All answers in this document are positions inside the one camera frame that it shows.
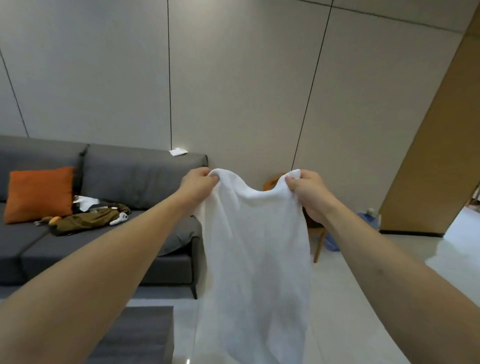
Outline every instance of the throw pillow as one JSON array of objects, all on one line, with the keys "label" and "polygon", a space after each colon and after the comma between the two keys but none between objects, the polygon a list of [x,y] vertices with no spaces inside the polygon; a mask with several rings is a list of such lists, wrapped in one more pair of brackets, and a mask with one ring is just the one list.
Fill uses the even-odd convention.
[{"label": "throw pillow", "polygon": [[73,167],[10,172],[7,224],[72,214]]}]

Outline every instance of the forearm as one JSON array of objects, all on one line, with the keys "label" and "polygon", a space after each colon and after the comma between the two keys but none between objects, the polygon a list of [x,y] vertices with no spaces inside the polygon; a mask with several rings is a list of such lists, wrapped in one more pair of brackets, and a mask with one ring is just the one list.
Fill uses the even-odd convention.
[{"label": "forearm", "polygon": [[324,223],[372,308],[412,363],[478,363],[480,309],[339,202]]},{"label": "forearm", "polygon": [[125,307],[184,212],[181,197],[174,194],[10,296],[0,306],[0,361],[82,362]]}]

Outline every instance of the chair leg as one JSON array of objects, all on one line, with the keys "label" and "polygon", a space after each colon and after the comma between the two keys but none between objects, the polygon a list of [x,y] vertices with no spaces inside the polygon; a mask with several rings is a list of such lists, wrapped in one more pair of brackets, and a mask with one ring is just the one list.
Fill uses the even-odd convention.
[{"label": "chair leg", "polygon": [[317,245],[317,251],[315,252],[315,258],[313,258],[314,263],[318,262],[318,257],[320,256],[320,252],[322,250],[322,247],[325,244],[326,236],[327,236],[327,234],[326,234],[326,231],[324,230],[322,232],[322,234],[320,235],[320,241],[318,242],[318,245]]},{"label": "chair leg", "polygon": [[197,287],[196,287],[195,285],[191,285],[191,286],[190,286],[190,289],[192,290],[193,298],[194,298],[195,300],[197,300],[197,299],[198,299],[198,296],[197,296]]}]

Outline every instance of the gray sofa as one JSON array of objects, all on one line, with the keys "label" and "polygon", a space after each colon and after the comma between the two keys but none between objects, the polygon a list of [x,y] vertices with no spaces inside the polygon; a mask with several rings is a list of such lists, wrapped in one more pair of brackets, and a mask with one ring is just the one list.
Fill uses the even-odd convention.
[{"label": "gray sofa", "polygon": [[[207,166],[205,155],[188,153],[172,157],[167,151],[119,146],[87,145],[32,138],[0,136],[0,214],[8,195],[13,170],[75,167],[74,194],[127,205],[135,218],[176,191],[192,168]],[[116,227],[54,236],[47,227],[32,222],[0,223],[0,284],[18,285]],[[201,226],[194,217],[181,221],[159,252],[142,284],[188,285],[196,298],[198,246]]]}]

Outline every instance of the sofa leg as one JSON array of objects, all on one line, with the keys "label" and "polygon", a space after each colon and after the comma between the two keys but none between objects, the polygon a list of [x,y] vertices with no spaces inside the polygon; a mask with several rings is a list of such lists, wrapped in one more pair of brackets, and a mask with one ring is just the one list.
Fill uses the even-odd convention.
[{"label": "sofa leg", "polygon": [[193,298],[197,300],[198,299],[197,287],[195,285],[192,285],[192,286],[190,286],[190,289],[192,290]]}]

